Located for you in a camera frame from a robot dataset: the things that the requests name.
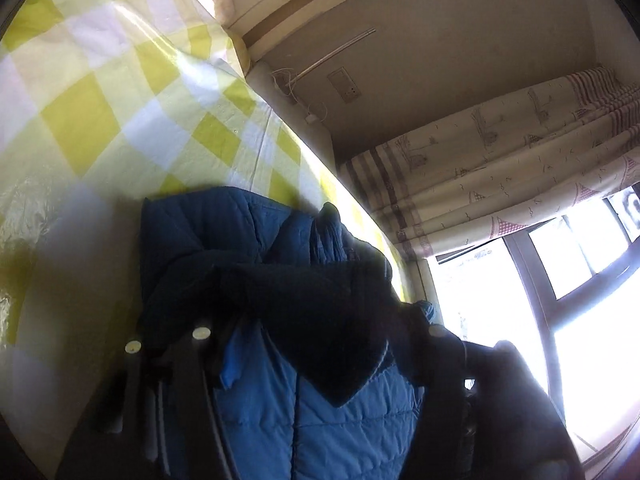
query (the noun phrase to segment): beige wall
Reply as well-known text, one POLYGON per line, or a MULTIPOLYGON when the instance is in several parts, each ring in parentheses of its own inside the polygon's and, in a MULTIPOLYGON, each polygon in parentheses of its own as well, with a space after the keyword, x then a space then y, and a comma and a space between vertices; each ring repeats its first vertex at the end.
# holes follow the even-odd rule
POLYGON ((326 167, 335 174, 334 147, 331 135, 324 124, 307 124, 306 110, 299 104, 292 104, 273 83, 271 68, 259 61, 246 76, 246 81, 254 91, 268 102, 277 115, 285 121, 298 137, 313 151, 326 167))
POLYGON ((328 107, 325 125, 338 162, 595 60, 584 0, 348 0, 266 60, 299 71, 369 27, 377 33, 296 86, 305 102, 328 107), (351 104, 326 79, 341 66, 363 93, 351 104))
POLYGON ((585 0, 596 59, 616 71, 624 83, 640 83, 640 41, 614 0, 585 0))

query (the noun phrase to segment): patterned curtain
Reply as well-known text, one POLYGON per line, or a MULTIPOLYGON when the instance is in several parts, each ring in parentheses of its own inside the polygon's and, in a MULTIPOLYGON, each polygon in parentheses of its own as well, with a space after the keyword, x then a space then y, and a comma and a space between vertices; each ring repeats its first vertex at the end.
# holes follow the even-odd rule
POLYGON ((640 181, 640 87, 598 67, 361 153, 342 181, 408 260, 523 229, 640 181))

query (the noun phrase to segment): yellow and white checkered tablecloth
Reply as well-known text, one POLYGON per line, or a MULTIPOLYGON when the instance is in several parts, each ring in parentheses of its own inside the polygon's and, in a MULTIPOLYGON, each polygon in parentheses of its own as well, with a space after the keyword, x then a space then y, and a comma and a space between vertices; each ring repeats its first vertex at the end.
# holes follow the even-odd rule
POLYGON ((324 202, 401 260, 240 75, 196 0, 27 0, 0 43, 0 411, 51 477, 140 311, 140 206, 238 186, 324 202))

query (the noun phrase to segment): wall socket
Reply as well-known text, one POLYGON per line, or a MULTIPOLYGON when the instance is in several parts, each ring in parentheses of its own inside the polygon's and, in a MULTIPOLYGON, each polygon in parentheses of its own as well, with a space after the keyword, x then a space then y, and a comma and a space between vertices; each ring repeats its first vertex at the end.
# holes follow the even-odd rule
POLYGON ((345 103, 351 103, 362 95, 362 92, 360 92, 354 80, 351 79, 345 67, 334 70, 327 76, 327 79, 345 103))

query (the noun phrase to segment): window pane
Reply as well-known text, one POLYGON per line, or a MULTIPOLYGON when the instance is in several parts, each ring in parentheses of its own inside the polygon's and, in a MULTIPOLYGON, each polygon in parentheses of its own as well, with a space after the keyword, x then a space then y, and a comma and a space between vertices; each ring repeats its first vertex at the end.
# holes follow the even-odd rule
POLYGON ((556 332, 567 427, 601 449, 640 410, 640 270, 556 332))
POLYGON ((482 345, 511 341, 547 391, 538 327, 502 239, 431 270, 445 326, 460 339, 482 345))
POLYGON ((530 233, 545 266, 556 298, 562 298, 591 277, 578 241, 562 218, 555 218, 530 233))
POLYGON ((594 272, 600 272, 626 251, 624 232, 602 200, 578 204, 567 213, 567 218, 594 272))
POLYGON ((638 200, 638 196, 633 188, 627 187, 610 196, 609 201, 622 220, 631 241, 634 241, 640 235, 640 200, 638 200))

